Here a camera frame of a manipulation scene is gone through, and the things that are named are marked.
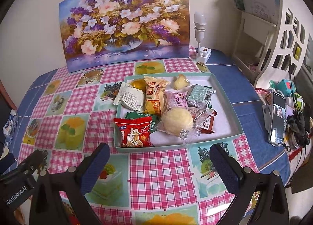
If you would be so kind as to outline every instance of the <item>table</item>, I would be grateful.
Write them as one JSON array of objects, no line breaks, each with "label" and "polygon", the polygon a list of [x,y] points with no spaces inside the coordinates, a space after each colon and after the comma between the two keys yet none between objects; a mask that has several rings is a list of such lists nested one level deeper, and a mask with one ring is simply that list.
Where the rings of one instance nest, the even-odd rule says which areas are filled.
[{"label": "table", "polygon": [[[190,47],[190,57],[195,57],[193,47]],[[164,59],[163,63],[167,72],[199,72],[192,59]],[[199,224],[215,224],[224,212],[218,207],[229,204],[234,196],[220,188],[216,194],[211,188],[203,190],[197,181],[192,154],[186,149],[119,154],[113,147],[115,111],[94,111],[99,86],[123,81],[134,73],[134,67],[134,62],[96,67],[93,70],[102,68],[104,71],[99,83],[80,88],[76,88],[78,81],[91,69],[69,74],[67,67],[63,67],[38,77],[18,109],[19,126],[9,145],[10,152],[18,159],[9,170],[14,169],[34,149],[45,149],[49,153],[49,172],[63,172],[69,166],[78,165],[99,142],[106,142],[111,149],[112,162],[117,170],[122,171],[119,176],[119,182],[123,182],[122,189],[116,191],[116,194],[122,192],[122,197],[117,201],[106,201],[107,205],[94,203],[101,202],[98,195],[86,197],[89,202],[93,202],[91,206],[105,224],[140,224],[162,214],[167,214],[166,217],[171,219],[174,213],[176,220],[186,221],[189,217]],[[279,170],[286,184],[291,174],[287,153],[283,147],[275,148],[267,143],[262,101],[253,86],[234,62],[220,51],[212,50],[207,67],[225,90],[245,132],[228,143],[229,149],[242,166],[250,166],[255,172]],[[51,83],[57,89],[54,92],[48,90]],[[43,96],[44,92],[52,93]],[[65,92],[68,97],[63,113],[46,115],[55,93],[59,92]],[[57,144],[56,140],[60,124],[68,117],[82,113],[82,118],[88,123],[81,150],[62,150],[62,143]],[[26,128],[33,119],[41,120],[34,145],[22,143]]]}]

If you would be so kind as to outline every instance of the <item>blue gripper pad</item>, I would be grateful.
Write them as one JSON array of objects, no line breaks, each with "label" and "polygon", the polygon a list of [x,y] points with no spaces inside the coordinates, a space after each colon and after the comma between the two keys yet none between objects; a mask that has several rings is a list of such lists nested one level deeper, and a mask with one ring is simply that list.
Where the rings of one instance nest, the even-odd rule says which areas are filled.
[{"label": "blue gripper pad", "polygon": [[219,144],[211,146],[210,159],[228,192],[237,195],[244,176],[242,167],[234,158],[229,157]]},{"label": "blue gripper pad", "polygon": [[110,157],[110,148],[107,144],[101,143],[91,154],[86,157],[78,166],[78,173],[80,177],[81,187],[80,192],[86,194],[91,192],[96,183],[101,171]]}]

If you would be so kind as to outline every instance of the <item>white wall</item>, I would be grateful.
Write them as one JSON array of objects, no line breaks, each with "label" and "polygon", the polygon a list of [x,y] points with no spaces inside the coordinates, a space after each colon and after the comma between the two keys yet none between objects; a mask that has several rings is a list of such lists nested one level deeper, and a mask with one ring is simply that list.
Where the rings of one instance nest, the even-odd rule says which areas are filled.
[{"label": "white wall", "polygon": [[[38,76],[66,65],[58,21],[61,1],[15,0],[0,25],[0,79],[16,106]],[[195,11],[207,18],[203,45],[230,55],[240,22],[232,0],[190,0],[191,45],[197,44]]]}]

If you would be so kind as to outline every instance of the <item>checkered tablecloth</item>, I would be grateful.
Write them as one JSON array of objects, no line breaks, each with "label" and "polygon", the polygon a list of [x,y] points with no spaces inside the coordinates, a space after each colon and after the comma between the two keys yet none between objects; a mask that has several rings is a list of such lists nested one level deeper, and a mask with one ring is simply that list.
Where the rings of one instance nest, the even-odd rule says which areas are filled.
[{"label": "checkered tablecloth", "polygon": [[[190,47],[190,57],[195,57],[195,49]],[[200,72],[192,59],[163,59],[166,72]],[[64,172],[70,166],[77,166],[85,157],[95,150],[101,142],[110,146],[111,156],[126,160],[123,172],[123,187],[128,189],[124,204],[96,204],[89,201],[91,207],[104,224],[135,224],[137,217],[148,215],[146,212],[179,210],[195,208],[195,220],[198,224],[215,224],[224,211],[214,211],[215,207],[229,204],[233,195],[227,191],[214,196],[201,197],[195,181],[193,167],[186,149],[157,151],[148,153],[121,154],[113,145],[113,119],[116,110],[108,108],[97,110],[95,99],[101,86],[123,81],[126,76],[135,74],[137,62],[128,62],[102,66],[104,73],[98,83],[78,86],[82,75],[88,71],[69,74],[67,67],[58,69],[51,81],[61,80],[53,94],[39,98],[29,124],[36,119],[39,131],[34,145],[22,143],[18,156],[21,163],[34,149],[47,150],[50,173]],[[57,94],[69,92],[61,114],[48,113]],[[86,120],[83,143],[76,150],[62,149],[57,144],[60,127],[70,117],[82,117]],[[231,142],[242,166],[249,166],[258,172],[245,135]]]}]

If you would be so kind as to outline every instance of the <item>light green tray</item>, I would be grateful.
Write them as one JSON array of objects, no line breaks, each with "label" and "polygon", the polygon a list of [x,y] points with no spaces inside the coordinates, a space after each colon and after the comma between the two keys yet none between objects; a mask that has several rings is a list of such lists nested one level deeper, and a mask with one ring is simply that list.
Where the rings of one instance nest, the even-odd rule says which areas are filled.
[{"label": "light green tray", "polygon": [[[232,120],[235,124],[236,127],[236,134],[233,134],[231,136],[227,136],[227,137],[218,137],[217,139],[211,139],[211,140],[204,140],[201,142],[196,142],[196,143],[192,143],[192,144],[188,144],[187,147],[192,147],[195,145],[199,145],[199,144],[203,144],[203,143],[210,143],[210,144],[214,144],[214,143],[219,143],[219,142],[226,142],[226,141],[230,141],[230,140],[234,140],[236,138],[238,138],[241,134],[243,134],[243,129],[242,126],[240,124],[240,121],[237,117],[237,114],[233,108],[233,106],[231,105],[225,91],[223,90],[222,86],[220,85],[219,81],[216,79],[216,77],[212,74],[212,73],[186,73],[186,72],[179,72],[179,73],[162,73],[162,74],[149,74],[149,76],[152,77],[157,77],[157,78],[165,78],[165,77],[174,77],[174,76],[178,76],[178,74],[184,74],[186,77],[197,77],[197,79],[199,78],[205,78],[205,79],[209,79],[210,82],[214,83],[214,87],[217,91],[219,91],[219,93],[221,94],[222,98],[223,98],[223,106],[226,106],[227,109],[227,113],[228,113],[228,119]],[[133,80],[133,79],[139,79],[139,78],[143,78],[143,75],[134,75],[134,76],[128,76],[124,79],[124,82],[127,82],[129,80]],[[122,110],[122,106],[118,105],[117,106],[117,111],[116,111],[116,117],[120,118],[121,116],[121,110]],[[121,153],[142,153],[142,152],[153,152],[153,151],[162,151],[162,150],[174,150],[174,149],[182,149],[182,148],[186,148],[186,146],[184,144],[179,144],[179,145],[165,145],[165,146],[157,146],[157,147],[142,147],[142,148],[121,148],[119,143],[120,143],[120,132],[118,127],[115,125],[114,127],[114,147],[117,149],[118,152]]]}]

